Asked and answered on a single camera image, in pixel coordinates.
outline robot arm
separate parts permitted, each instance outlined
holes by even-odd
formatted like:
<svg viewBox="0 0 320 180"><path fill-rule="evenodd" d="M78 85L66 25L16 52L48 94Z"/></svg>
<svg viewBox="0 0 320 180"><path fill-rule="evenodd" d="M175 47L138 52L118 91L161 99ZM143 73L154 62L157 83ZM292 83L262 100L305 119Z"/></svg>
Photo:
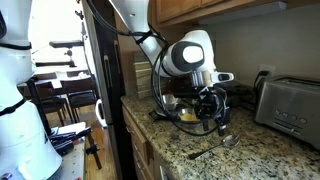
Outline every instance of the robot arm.
<svg viewBox="0 0 320 180"><path fill-rule="evenodd" d="M148 0L109 0L131 32L149 32L147 21ZM140 41L141 36L134 36ZM162 48L155 37L146 37L139 46L153 66ZM175 77L192 74L193 86L212 86L215 83L233 80L233 74L216 71L209 35L202 30L187 33L180 41L171 45L163 59L160 75Z"/></svg>

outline stainless steel toaster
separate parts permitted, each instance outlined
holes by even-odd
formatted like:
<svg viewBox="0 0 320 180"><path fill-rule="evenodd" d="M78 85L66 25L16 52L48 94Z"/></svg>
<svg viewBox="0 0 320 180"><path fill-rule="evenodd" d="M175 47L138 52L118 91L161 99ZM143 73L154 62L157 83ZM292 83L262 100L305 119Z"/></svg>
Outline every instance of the stainless steel toaster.
<svg viewBox="0 0 320 180"><path fill-rule="evenodd" d="M320 149L320 80L275 76L263 81L254 120Z"/></svg>

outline floor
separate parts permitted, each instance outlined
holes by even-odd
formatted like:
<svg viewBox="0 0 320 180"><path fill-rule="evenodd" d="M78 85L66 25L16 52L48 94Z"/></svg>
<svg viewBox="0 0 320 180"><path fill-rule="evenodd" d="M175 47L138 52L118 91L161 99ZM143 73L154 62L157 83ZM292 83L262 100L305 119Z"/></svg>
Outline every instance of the floor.
<svg viewBox="0 0 320 180"><path fill-rule="evenodd" d="M100 148L100 150L98 151L98 156L102 164L102 169L98 170L93 155L86 155L86 180L116 179L115 167L113 164L108 134L99 126L95 118L94 106L86 106L80 108L79 116L80 121L86 122L87 127L91 126L93 130L92 137ZM56 113L47 114L47 119L51 127L61 126L58 115ZM71 124L71 121L67 116L65 125L68 124Z"/></svg>

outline kitchen counter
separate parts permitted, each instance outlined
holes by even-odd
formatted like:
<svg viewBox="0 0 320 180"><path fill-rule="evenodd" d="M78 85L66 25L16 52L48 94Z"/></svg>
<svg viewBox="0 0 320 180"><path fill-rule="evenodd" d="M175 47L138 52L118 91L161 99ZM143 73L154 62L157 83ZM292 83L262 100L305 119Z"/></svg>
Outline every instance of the kitchen counter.
<svg viewBox="0 0 320 180"><path fill-rule="evenodd" d="M320 151L284 133L259 125L252 113L231 109L226 135L240 135L238 146L218 147L195 160L188 154L220 144L217 132L196 137L171 122L154 121L151 97L121 98L134 121L175 179L320 179Z"/></svg>

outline black refrigerator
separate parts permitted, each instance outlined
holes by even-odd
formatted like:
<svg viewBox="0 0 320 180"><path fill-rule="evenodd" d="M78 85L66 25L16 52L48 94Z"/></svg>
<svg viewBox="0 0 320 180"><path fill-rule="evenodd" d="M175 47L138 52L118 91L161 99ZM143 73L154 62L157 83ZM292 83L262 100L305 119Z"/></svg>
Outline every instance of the black refrigerator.
<svg viewBox="0 0 320 180"><path fill-rule="evenodd" d="M87 2L82 1L84 11L85 52L90 43L92 57L87 53L89 67L94 71L99 91L96 114L104 120L100 124L109 134L114 164L118 179L136 179L130 134L125 128L122 114L121 96L125 95L125 87L119 59L117 35L103 28L92 16ZM109 1L95 1L95 7L110 24L115 25L114 11Z"/></svg>

